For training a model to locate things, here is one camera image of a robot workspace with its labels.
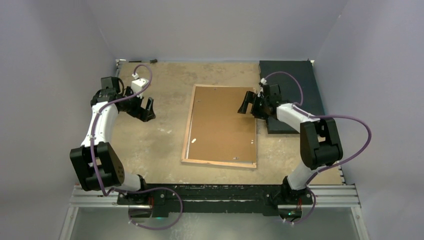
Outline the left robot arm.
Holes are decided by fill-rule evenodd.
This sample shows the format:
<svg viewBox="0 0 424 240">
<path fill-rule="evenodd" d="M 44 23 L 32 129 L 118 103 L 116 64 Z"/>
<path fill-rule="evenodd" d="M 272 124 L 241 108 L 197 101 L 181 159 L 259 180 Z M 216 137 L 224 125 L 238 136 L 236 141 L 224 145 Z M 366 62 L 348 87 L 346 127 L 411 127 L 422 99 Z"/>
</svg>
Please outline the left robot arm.
<svg viewBox="0 0 424 240">
<path fill-rule="evenodd" d="M 69 157 L 79 184 L 84 191 L 110 190 L 130 192 L 129 197 L 138 205 L 146 203 L 149 191 L 141 175 L 128 173 L 114 151 L 111 140 L 119 113 L 127 113 L 142 122 L 155 119 L 154 100 L 149 97 L 142 107 L 143 92 L 150 80 L 138 76 L 127 87 L 118 77 L 103 77 L 101 89 L 90 101 L 91 120 L 80 147 L 71 149 Z"/>
</svg>

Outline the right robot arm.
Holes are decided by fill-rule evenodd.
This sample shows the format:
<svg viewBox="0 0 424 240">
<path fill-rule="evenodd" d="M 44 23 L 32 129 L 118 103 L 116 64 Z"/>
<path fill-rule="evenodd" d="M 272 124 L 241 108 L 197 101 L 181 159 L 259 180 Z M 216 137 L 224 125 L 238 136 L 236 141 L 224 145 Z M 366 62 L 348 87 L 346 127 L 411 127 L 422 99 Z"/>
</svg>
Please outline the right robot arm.
<svg viewBox="0 0 424 240">
<path fill-rule="evenodd" d="M 315 116 L 300 109 L 299 104 L 284 100 L 277 84 L 261 84 L 261 92 L 247 91 L 238 109 L 239 114 L 250 113 L 256 118 L 274 118 L 299 133 L 301 162 L 281 184 L 280 196 L 288 204 L 305 194 L 308 184 L 325 167 L 343 157 L 343 148 L 335 120 Z"/>
</svg>

